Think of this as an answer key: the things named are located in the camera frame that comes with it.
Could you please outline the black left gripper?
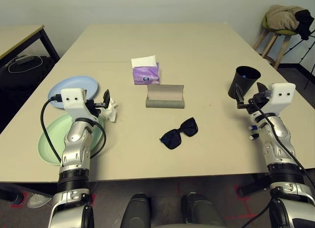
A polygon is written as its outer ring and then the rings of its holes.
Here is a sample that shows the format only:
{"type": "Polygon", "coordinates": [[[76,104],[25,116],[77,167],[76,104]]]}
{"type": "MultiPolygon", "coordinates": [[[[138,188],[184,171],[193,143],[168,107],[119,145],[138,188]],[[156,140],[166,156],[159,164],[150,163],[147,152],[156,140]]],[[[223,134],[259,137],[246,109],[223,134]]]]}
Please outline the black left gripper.
{"type": "Polygon", "coordinates": [[[93,99],[87,100],[85,103],[85,106],[87,107],[87,109],[89,110],[89,112],[94,115],[94,116],[99,116],[99,114],[101,113],[101,108],[107,109],[110,103],[110,92],[107,89],[104,92],[103,95],[103,102],[102,103],[94,103],[93,99]]]}

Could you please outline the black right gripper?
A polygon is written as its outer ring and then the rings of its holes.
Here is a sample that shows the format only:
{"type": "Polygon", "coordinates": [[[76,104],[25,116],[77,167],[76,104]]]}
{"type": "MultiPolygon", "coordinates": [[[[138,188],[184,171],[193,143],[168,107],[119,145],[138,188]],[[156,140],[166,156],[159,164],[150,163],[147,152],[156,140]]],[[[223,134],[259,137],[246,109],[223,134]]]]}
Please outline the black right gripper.
{"type": "Polygon", "coordinates": [[[266,94],[267,87],[264,84],[257,82],[257,88],[258,95],[254,95],[248,100],[248,103],[245,104],[242,88],[238,84],[235,85],[235,97],[238,109],[246,109],[248,113],[255,113],[258,111],[258,108],[261,109],[267,103],[267,98],[261,96],[266,94]]]}

